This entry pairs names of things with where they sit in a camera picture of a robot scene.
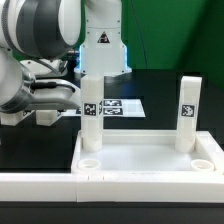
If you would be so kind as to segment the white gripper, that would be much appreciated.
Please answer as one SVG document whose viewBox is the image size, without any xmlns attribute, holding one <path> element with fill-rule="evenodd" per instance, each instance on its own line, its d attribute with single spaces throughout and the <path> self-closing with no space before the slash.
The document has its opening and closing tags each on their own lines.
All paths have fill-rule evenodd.
<svg viewBox="0 0 224 224">
<path fill-rule="evenodd" d="M 31 83 L 26 110 L 78 109 L 81 107 L 81 90 L 62 79 L 41 79 Z"/>
</svg>

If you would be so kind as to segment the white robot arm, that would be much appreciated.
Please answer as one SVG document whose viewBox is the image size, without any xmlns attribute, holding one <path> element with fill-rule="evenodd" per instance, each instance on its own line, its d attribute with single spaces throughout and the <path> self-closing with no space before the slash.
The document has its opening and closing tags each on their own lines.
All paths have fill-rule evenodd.
<svg viewBox="0 0 224 224">
<path fill-rule="evenodd" d="M 78 73 L 115 78 L 129 73 L 121 40 L 122 0 L 0 0 L 0 112 L 81 106 L 80 89 L 39 80 L 15 53 L 39 63 L 63 57 L 86 32 Z"/>
</svg>

